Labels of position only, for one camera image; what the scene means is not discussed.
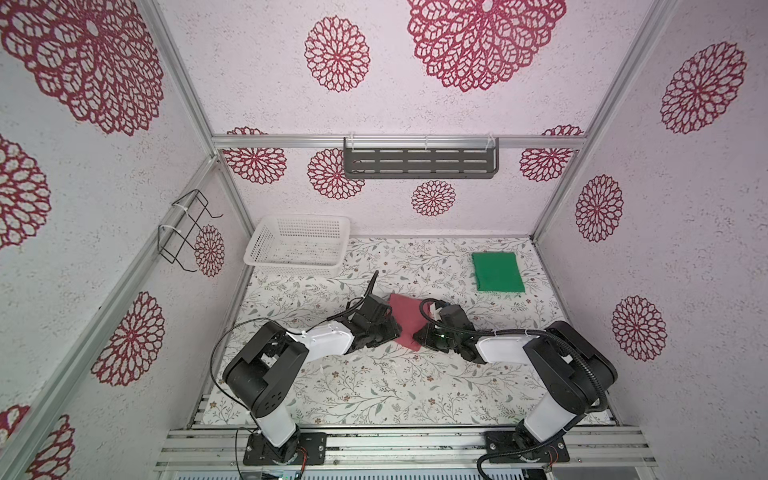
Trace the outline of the pink red tank top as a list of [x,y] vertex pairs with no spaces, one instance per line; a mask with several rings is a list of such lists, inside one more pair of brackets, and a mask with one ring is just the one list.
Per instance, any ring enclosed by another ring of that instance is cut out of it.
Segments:
[[401,333],[395,342],[411,351],[419,352],[421,345],[414,339],[414,334],[426,324],[426,319],[421,315],[420,299],[392,293],[388,299],[392,309],[392,316],[401,328]]

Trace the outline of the green tank top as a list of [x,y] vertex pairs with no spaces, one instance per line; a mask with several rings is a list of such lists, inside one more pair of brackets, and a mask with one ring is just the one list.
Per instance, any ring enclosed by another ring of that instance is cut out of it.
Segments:
[[513,252],[472,254],[477,290],[481,292],[524,293],[525,285]]

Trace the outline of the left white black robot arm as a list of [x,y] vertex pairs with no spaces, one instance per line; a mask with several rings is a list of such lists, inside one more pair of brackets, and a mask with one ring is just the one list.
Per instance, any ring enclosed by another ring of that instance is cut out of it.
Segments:
[[391,306],[373,294],[300,333],[269,320],[225,367],[222,379],[256,420],[267,444],[281,449],[297,436],[284,401],[305,364],[373,349],[401,333]]

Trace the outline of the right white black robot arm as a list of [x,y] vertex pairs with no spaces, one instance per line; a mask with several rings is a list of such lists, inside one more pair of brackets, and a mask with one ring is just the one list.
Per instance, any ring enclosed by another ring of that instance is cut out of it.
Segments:
[[462,307],[436,299],[421,301],[419,312],[426,325],[413,338],[424,347],[480,365],[533,367],[546,394],[515,427],[513,441],[519,448],[556,442],[587,415],[608,408],[607,391],[618,379],[617,370],[569,323],[478,330]]

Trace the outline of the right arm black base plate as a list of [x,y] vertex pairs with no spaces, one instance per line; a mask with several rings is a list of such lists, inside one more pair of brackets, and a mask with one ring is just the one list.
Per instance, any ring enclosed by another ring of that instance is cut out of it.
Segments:
[[570,454],[560,430],[544,440],[537,440],[524,428],[484,433],[486,455],[491,463],[567,463]]

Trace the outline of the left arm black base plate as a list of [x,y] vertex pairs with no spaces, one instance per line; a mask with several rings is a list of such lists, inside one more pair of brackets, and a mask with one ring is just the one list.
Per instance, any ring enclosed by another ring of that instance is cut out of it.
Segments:
[[297,431],[275,447],[263,434],[251,434],[243,456],[245,466],[315,466],[325,463],[328,435]]

